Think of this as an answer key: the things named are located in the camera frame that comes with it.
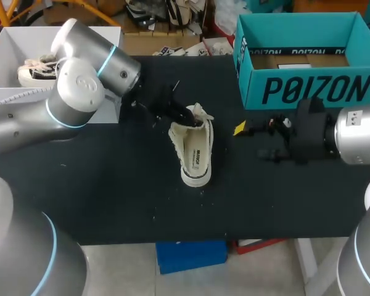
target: yellow pole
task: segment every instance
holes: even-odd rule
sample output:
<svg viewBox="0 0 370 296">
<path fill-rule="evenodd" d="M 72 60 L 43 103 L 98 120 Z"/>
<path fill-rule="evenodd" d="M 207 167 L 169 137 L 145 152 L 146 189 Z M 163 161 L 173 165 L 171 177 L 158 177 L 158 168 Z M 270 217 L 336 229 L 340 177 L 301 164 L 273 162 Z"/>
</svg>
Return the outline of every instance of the yellow pole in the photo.
<svg viewBox="0 0 370 296">
<path fill-rule="evenodd" d="M 7 10 L 7 17 L 10 19 L 14 13 L 15 8 L 17 8 L 19 0 L 12 0 L 10 7 Z"/>
<path fill-rule="evenodd" d="M 23 15 L 27 14 L 29 11 L 31 11 L 33 8 L 35 8 L 36 6 L 40 5 L 40 3 L 37 1 L 36 3 L 34 3 L 33 5 L 29 6 L 28 8 L 26 8 L 24 11 L 22 11 L 20 14 L 18 14 L 16 17 L 13 17 L 11 20 L 10 20 L 10 23 L 16 21 L 17 19 L 19 19 L 20 17 L 22 17 Z"/>
<path fill-rule="evenodd" d="M 4 9 L 1 0 L 0 0 L 0 21 L 3 27 L 10 26 L 10 20 L 7 17 L 6 10 Z"/>
</svg>

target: black table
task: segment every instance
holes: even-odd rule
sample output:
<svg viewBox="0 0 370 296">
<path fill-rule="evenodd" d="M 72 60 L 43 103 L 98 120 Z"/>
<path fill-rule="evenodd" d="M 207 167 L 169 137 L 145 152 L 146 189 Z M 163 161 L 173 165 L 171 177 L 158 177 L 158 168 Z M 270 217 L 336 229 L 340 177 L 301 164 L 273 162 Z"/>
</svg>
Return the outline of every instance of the black table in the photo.
<svg viewBox="0 0 370 296">
<path fill-rule="evenodd" d="M 299 166 L 256 158 L 279 136 L 234 138 L 246 112 L 232 57 L 143 57 L 147 93 L 180 80 L 177 100 L 215 116 L 212 180 L 187 187 L 163 121 L 87 125 L 74 140 L 0 156 L 15 199 L 41 209 L 80 244 L 349 236 L 364 214 L 370 166 Z"/>
</svg>

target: shoe laces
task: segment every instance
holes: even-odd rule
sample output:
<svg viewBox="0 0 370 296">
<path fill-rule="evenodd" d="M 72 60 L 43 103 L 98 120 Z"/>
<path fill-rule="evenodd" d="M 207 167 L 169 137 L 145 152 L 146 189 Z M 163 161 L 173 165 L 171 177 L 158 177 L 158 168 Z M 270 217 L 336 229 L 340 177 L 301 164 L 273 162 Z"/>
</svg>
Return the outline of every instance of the shoe laces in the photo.
<svg viewBox="0 0 370 296">
<path fill-rule="evenodd" d="M 57 62 L 55 61 L 54 56 L 44 55 L 39 60 L 27 59 L 25 60 L 25 64 L 18 68 L 19 70 L 23 69 L 30 69 L 39 71 L 40 74 L 45 75 L 44 72 L 52 70 L 50 66 L 55 65 Z"/>
</svg>

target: metal frame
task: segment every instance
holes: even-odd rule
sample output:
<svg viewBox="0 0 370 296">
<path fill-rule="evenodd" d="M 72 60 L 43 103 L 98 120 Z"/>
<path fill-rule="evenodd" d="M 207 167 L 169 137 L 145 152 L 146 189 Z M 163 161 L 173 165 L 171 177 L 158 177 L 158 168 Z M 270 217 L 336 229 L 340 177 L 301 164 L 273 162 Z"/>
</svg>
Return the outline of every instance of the metal frame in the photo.
<svg viewBox="0 0 370 296">
<path fill-rule="evenodd" d="M 80 5 L 87 9 L 88 11 L 92 12 L 94 15 L 100 17 L 101 19 L 105 20 L 107 23 L 109 23 L 111 26 L 116 26 L 120 27 L 121 25 L 114 21 L 112 18 L 109 16 L 103 14 L 101 11 L 93 7 L 92 5 L 88 4 L 87 2 L 83 0 L 52 0 L 53 2 L 67 2 L 67 3 L 74 3 L 77 5 Z M 40 5 L 43 3 L 43 0 L 36 0 L 33 5 L 30 7 L 26 8 L 24 11 L 19 13 L 16 17 L 12 17 L 12 14 L 14 13 L 15 8 L 19 4 L 19 0 L 12 0 L 11 5 L 8 8 L 8 11 L 4 9 L 4 6 L 0 0 L 0 21 L 1 25 L 3 27 L 10 27 L 11 23 L 22 17 L 23 15 L 27 14 L 29 11 L 31 11 L 34 7 Z"/>
<path fill-rule="evenodd" d="M 310 239 L 296 239 L 295 248 L 302 269 L 306 296 L 323 296 L 337 277 L 337 261 L 347 237 L 335 239 L 331 251 L 318 266 Z"/>
</svg>

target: tiled floor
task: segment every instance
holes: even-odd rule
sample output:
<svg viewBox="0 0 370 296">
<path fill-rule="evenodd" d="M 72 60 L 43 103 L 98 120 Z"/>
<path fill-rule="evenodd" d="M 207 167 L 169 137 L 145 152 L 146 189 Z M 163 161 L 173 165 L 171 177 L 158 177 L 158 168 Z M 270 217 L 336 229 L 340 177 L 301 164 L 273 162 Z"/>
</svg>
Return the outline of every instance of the tiled floor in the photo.
<svg viewBox="0 0 370 296">
<path fill-rule="evenodd" d="M 303 281 L 292 241 L 226 264 L 161 276 L 154 244 L 83 247 L 91 268 L 88 296 L 303 296 Z"/>
</svg>

